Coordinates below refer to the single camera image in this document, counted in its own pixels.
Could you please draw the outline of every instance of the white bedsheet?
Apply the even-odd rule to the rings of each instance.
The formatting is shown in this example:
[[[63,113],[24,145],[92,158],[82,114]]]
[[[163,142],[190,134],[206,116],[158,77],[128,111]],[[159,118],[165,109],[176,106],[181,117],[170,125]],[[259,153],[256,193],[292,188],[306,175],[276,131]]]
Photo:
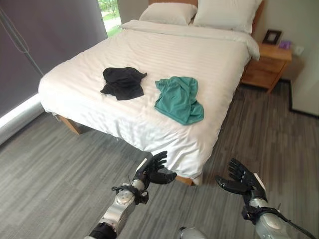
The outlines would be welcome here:
[[[245,33],[201,27],[131,21],[123,28],[47,73],[39,85],[41,103],[47,112],[140,150],[167,150],[168,169],[195,178],[212,153],[245,64],[259,57],[258,45]],[[117,101],[101,94],[104,69],[126,66],[148,73],[141,83],[145,95]],[[154,109],[160,95],[155,81],[171,76],[198,80],[204,120],[183,126]]]

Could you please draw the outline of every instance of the teal shirt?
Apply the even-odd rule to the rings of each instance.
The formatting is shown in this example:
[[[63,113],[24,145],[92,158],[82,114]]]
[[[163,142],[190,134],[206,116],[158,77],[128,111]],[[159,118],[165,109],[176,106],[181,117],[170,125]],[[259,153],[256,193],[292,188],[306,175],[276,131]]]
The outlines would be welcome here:
[[[192,77],[173,76],[155,82],[161,94],[155,109],[162,114],[187,125],[204,119],[204,108],[196,100],[198,83]]]

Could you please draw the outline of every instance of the gray carpet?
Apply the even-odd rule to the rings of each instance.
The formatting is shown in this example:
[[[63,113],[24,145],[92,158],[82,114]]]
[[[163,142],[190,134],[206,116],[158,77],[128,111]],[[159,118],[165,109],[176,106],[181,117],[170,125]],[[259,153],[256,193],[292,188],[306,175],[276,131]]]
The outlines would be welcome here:
[[[204,167],[204,185],[149,187],[122,239],[175,239],[178,228],[198,227],[210,239],[251,239],[243,200],[221,190],[232,157],[259,173],[270,205],[319,236],[319,121],[288,111],[289,85],[237,89],[219,140]],[[0,146],[0,238],[82,239],[111,205],[112,186],[128,182],[146,156],[97,131],[76,136],[41,115]],[[288,227],[293,239],[306,238]]]

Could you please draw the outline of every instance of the wooden nightstand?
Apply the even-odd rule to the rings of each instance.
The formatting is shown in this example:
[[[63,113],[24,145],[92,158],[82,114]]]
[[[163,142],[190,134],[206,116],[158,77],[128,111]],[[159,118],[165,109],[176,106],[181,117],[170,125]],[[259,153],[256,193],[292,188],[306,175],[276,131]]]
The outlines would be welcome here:
[[[251,60],[245,68],[241,83],[267,88],[270,93],[292,60],[291,50],[276,45],[258,43],[260,60]]]

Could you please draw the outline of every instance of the nightstand drawer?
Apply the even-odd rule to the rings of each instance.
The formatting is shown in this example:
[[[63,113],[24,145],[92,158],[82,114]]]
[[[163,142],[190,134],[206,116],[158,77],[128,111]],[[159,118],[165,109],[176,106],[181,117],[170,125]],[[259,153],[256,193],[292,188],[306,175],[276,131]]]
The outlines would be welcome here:
[[[248,68],[279,73],[284,64],[285,61],[282,60],[260,57],[259,61],[251,60]]]
[[[245,72],[245,75],[241,79],[241,82],[250,85],[269,88],[276,79],[276,77],[276,73],[248,68]]]

